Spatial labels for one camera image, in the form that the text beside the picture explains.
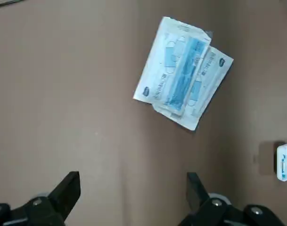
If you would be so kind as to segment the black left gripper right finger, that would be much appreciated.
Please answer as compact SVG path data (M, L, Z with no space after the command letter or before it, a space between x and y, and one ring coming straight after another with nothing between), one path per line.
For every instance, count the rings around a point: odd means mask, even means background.
M190 213L181 226L281 226L283 222L269 208L249 204L239 210L220 194L209 194L195 172L186 174L186 200Z

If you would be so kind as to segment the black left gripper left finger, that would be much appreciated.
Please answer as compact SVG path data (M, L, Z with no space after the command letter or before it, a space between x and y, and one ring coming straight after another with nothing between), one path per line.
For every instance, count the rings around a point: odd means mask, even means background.
M11 209L0 203L0 226L64 226L81 195L80 173L69 172L47 196Z

